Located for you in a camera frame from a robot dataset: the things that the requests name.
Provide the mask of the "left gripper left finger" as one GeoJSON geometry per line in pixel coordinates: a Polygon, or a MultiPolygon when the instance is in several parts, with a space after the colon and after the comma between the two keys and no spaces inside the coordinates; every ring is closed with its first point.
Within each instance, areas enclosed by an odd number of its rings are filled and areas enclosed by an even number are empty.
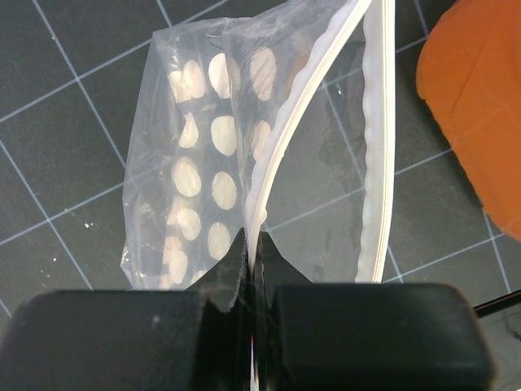
{"type": "Polygon", "coordinates": [[[56,290],[1,341],[4,390],[246,390],[244,231],[184,290],[56,290]]]}

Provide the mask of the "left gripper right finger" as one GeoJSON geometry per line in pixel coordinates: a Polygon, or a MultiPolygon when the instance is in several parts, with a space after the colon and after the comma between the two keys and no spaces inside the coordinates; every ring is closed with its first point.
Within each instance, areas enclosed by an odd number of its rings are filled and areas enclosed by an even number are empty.
{"type": "Polygon", "coordinates": [[[474,310],[439,283],[313,283],[262,233],[254,265],[260,390],[488,390],[474,310]]]}

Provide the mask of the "clear polka dot zip bag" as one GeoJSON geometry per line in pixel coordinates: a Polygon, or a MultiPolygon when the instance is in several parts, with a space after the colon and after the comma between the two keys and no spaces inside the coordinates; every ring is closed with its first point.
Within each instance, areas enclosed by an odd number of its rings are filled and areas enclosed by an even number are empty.
{"type": "Polygon", "coordinates": [[[286,1],[152,34],[121,269],[184,289],[268,234],[307,279],[377,283],[392,216],[393,1],[286,1]]]}

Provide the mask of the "orange plastic basket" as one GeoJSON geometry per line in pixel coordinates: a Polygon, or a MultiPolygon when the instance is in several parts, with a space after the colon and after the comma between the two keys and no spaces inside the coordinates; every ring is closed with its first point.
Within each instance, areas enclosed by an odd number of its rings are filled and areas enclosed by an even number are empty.
{"type": "Polygon", "coordinates": [[[418,59],[416,86],[493,223],[520,238],[520,3],[457,1],[418,59]]]}

